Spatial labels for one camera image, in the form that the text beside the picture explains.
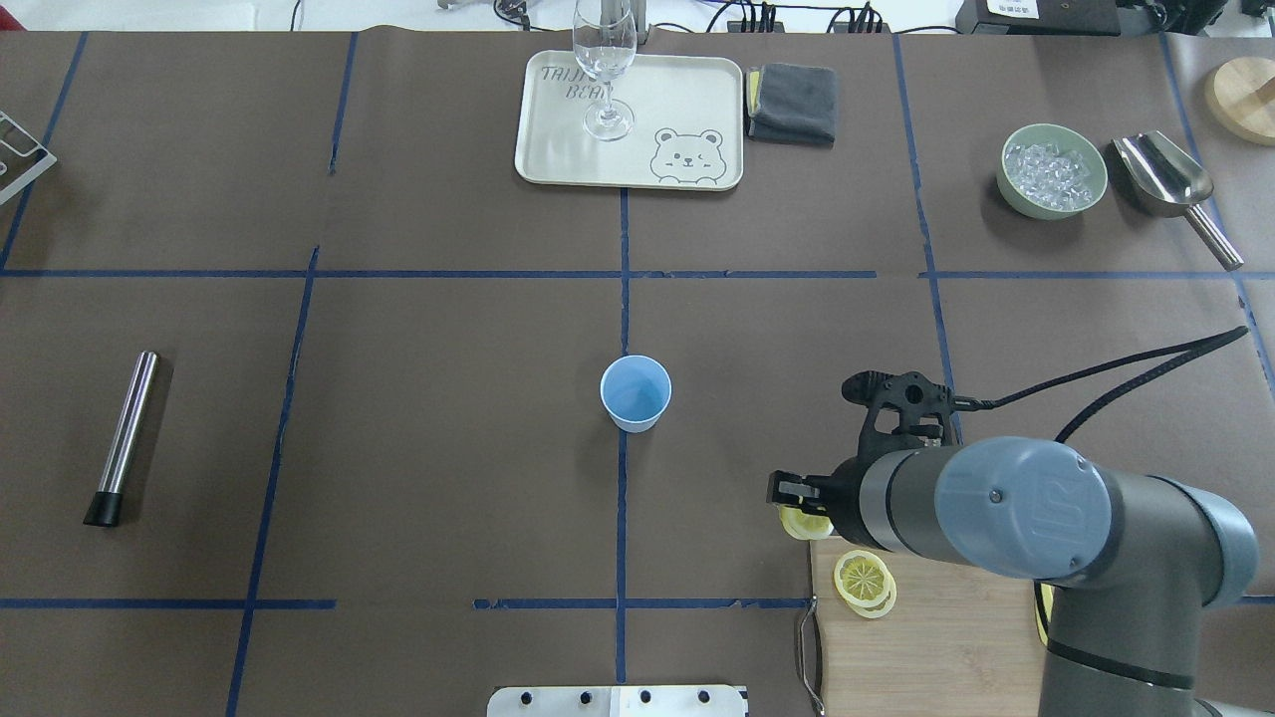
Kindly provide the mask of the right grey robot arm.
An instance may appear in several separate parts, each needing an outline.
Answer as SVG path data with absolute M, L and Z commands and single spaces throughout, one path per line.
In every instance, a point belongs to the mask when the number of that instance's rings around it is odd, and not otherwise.
M 1247 714 L 1196 694 L 1204 612 L 1238 603 L 1260 564 L 1230 501 L 1057 441 L 960 445 L 950 418 L 974 402 L 921 373 L 856 373 L 841 394 L 867 410 L 856 457 L 774 472 L 770 503 L 866 549 L 1054 586 L 1042 716 Z

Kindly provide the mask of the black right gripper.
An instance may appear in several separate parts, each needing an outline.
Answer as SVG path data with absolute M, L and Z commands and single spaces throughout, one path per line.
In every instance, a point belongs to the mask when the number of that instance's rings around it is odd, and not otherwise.
M 810 482 L 810 476 L 773 471 L 766 500 L 797 510 L 825 510 L 843 538 L 871 538 L 861 515 L 861 487 L 867 472 L 890 453 L 956 445 L 952 393 L 923 373 L 864 370 L 843 381 L 841 397 L 867 410 L 856 454 L 836 466 L 822 490 Z

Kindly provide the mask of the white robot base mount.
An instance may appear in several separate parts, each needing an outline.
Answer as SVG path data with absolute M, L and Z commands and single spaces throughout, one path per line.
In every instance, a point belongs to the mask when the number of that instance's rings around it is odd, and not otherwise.
M 725 684 L 509 686 L 487 716 L 748 716 L 745 688 Z

